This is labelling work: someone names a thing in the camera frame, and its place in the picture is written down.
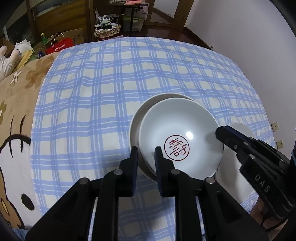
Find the blue and white plaid tablecloth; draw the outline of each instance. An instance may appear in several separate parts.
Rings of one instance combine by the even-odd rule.
[[[188,43],[116,38],[63,50],[48,71],[31,135],[34,189],[44,214],[79,178],[97,179],[129,157],[133,114],[161,92],[187,95],[220,125],[241,122],[274,146],[259,96],[229,58]],[[248,211],[257,194],[243,204]],[[175,240],[174,199],[138,171],[119,204],[120,240]]]

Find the white plate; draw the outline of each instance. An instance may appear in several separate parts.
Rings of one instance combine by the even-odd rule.
[[[233,123],[232,128],[241,132],[247,137],[255,137],[253,132],[242,123]],[[241,163],[236,153],[227,146],[224,146],[222,161],[216,172],[217,182],[238,202],[242,203],[254,192],[253,187],[240,173]]]
[[[217,127],[211,113],[198,103],[165,99],[152,106],[143,118],[140,151],[154,172],[154,149],[160,146],[175,168],[204,180],[214,175],[223,154],[223,144],[215,136]]]
[[[162,101],[164,99],[169,99],[169,98],[184,98],[184,99],[191,99],[185,95],[182,94],[177,94],[177,93],[161,93],[158,95],[154,95],[147,99],[145,102],[142,103],[142,105],[138,108],[136,113],[134,114],[131,124],[129,127],[129,132],[128,132],[128,139],[129,139],[129,144],[130,147],[136,146],[139,147],[139,131],[140,131],[140,125],[141,122],[147,113],[147,111],[156,103],[159,101]],[[138,163],[139,169],[147,176],[149,179],[156,181],[156,175],[155,172],[149,168],[149,165],[147,165],[141,155],[141,152],[139,152],[139,163]]]

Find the electrical outlet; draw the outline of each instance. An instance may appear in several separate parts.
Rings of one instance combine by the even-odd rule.
[[[275,131],[277,131],[279,129],[279,125],[278,125],[277,121],[276,122],[273,122],[271,124],[271,128],[272,128],[272,131],[273,132],[275,132]]]
[[[276,147],[277,147],[277,149],[283,148],[284,147],[283,140],[279,140],[278,142],[276,142]]]

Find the white plush toy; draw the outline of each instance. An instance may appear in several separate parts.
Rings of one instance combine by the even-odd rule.
[[[15,66],[17,66],[17,64],[23,58],[24,53],[27,50],[32,50],[32,47],[30,41],[27,42],[25,39],[21,43],[17,43],[15,45],[15,48],[9,58],[4,56],[6,49],[6,46],[2,46],[0,48],[0,82],[13,72]]]

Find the cartoon nose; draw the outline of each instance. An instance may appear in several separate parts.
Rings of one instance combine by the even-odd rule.
[[[26,194],[23,193],[21,198],[22,198],[22,203],[25,205],[25,207],[27,209],[29,209],[29,210],[34,210],[35,209],[32,200]]]

